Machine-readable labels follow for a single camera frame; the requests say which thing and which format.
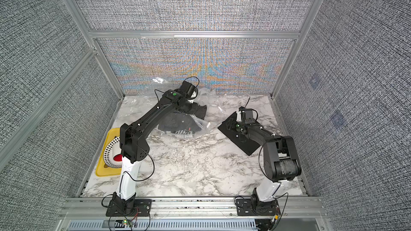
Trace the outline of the clear plastic vacuum bag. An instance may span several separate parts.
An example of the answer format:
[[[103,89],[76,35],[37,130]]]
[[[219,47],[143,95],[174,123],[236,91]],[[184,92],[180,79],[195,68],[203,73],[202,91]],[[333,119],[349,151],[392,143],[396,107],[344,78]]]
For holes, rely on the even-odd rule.
[[[163,92],[157,103],[138,120],[122,124],[119,134],[121,144],[146,140],[154,129],[164,135],[189,138],[204,133],[211,125],[206,122],[208,106],[195,101],[199,97],[200,81],[193,84],[191,78],[183,80],[178,88]]]

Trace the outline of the dark striped shirt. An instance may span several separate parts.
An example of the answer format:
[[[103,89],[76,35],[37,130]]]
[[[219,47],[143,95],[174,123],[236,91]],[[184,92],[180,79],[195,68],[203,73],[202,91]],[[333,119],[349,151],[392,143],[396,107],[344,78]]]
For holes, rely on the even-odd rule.
[[[157,126],[158,130],[179,130],[188,129],[195,133],[199,133],[208,128],[209,123],[206,122],[205,116],[207,113],[206,105],[199,105],[196,111],[183,113],[174,111],[169,113],[162,122]]]

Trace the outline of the black white plaid shirt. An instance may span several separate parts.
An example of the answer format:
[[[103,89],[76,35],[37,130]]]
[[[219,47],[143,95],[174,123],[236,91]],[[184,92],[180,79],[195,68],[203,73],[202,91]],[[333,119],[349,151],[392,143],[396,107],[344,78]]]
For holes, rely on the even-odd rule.
[[[175,136],[183,139],[194,138],[195,132],[188,129],[179,129],[179,130],[160,130],[161,135],[163,136]]]

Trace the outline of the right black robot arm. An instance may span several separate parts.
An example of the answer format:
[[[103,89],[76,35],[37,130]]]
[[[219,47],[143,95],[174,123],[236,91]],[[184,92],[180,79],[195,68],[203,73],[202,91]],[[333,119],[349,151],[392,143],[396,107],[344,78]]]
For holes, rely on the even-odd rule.
[[[258,205],[283,196],[285,185],[298,177],[302,169],[293,138],[268,131],[254,113],[254,109],[240,107],[230,128],[237,147],[248,156],[259,149],[259,158],[263,158],[259,168],[265,179],[252,195],[252,201]]]

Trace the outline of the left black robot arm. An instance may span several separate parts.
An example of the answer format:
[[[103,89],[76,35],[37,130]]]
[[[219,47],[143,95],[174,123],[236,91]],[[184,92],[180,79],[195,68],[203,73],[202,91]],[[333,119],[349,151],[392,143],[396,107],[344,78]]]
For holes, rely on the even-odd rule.
[[[147,180],[137,179],[140,166],[146,157],[152,159],[147,138],[168,114],[174,111],[189,113],[197,95],[197,85],[184,80],[179,88],[165,91],[155,106],[140,119],[120,127],[122,171],[118,188],[112,195],[113,204],[127,207],[134,202],[136,183]]]

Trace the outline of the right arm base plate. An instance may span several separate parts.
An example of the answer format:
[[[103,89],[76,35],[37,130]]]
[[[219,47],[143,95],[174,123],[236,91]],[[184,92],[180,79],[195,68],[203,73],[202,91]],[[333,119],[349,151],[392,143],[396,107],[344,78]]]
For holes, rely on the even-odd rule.
[[[261,202],[253,198],[237,197],[234,199],[238,216],[279,216],[278,201]]]

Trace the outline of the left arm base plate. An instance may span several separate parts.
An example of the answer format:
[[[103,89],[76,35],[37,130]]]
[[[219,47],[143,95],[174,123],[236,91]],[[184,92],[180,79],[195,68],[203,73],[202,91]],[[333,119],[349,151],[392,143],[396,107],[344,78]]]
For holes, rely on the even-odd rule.
[[[152,200],[111,200],[106,217],[148,217],[152,208]]]

